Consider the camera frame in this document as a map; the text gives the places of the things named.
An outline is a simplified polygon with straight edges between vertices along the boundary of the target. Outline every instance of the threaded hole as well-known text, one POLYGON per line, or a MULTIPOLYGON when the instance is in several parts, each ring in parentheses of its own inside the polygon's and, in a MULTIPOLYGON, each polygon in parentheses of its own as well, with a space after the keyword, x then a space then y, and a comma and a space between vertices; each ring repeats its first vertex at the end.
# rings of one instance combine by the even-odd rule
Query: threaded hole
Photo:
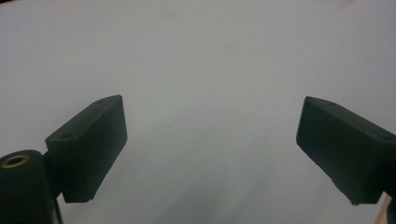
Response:
POLYGON ((24 155, 24 154, 17 155, 17 156, 8 158, 6 161, 3 161, 1 166, 3 168, 13 168, 13 167, 20 166, 20 165, 26 163, 28 160, 29 160, 28 155, 24 155))

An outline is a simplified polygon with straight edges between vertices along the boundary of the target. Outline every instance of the white surface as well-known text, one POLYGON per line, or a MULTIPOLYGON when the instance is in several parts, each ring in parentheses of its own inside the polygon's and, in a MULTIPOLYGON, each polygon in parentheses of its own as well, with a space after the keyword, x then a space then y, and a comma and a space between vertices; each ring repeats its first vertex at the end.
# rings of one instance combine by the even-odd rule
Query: white surface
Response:
POLYGON ((396 133, 396 1, 0 5, 0 152, 123 95, 129 141, 69 223, 367 223, 295 144, 306 95, 396 133))

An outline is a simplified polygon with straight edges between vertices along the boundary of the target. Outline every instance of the dark plastic part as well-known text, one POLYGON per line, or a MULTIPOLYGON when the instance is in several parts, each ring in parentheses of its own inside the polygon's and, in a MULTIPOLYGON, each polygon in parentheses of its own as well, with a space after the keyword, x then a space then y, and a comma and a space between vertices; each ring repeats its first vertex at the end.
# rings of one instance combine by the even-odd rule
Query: dark plastic part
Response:
POLYGON ((0 223, 62 223, 38 151, 9 154, 0 164, 0 223))
POLYGON ((396 202, 392 199, 387 209, 388 224, 396 224, 396 202))
POLYGON ((53 195, 67 203, 93 199, 127 141, 120 95, 96 101, 47 139, 44 155, 53 195))
POLYGON ((352 204, 396 197, 396 136, 333 102, 306 97, 297 144, 352 204))

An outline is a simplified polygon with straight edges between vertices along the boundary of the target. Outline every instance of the screw hole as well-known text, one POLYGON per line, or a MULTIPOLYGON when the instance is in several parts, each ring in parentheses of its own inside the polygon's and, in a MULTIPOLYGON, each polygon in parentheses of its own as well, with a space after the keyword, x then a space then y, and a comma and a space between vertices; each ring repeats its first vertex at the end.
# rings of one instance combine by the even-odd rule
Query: screw hole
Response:
POLYGON ((61 134, 61 136, 59 136, 61 139, 65 139, 65 138, 70 138, 72 136, 71 133, 63 133, 61 134))
POLYGON ((8 158, 6 161, 3 161, 3 163, 1 164, 1 166, 3 168, 14 168, 16 166, 20 166, 24 163, 26 163, 29 160, 29 156, 28 155, 17 155, 17 156, 13 156, 11 158, 8 158))

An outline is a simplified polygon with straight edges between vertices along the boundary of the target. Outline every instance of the black rectangular block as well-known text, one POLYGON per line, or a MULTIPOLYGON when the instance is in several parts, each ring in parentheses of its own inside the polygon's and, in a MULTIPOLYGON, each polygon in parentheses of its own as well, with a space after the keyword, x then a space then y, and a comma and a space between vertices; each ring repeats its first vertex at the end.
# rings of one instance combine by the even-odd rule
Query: black rectangular block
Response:
POLYGON ((306 97, 297 144, 353 204, 377 203, 396 136, 335 103, 306 97))
POLYGON ((92 199, 126 141, 122 97, 92 103, 46 139, 47 167, 59 176, 52 186, 67 203, 92 199))

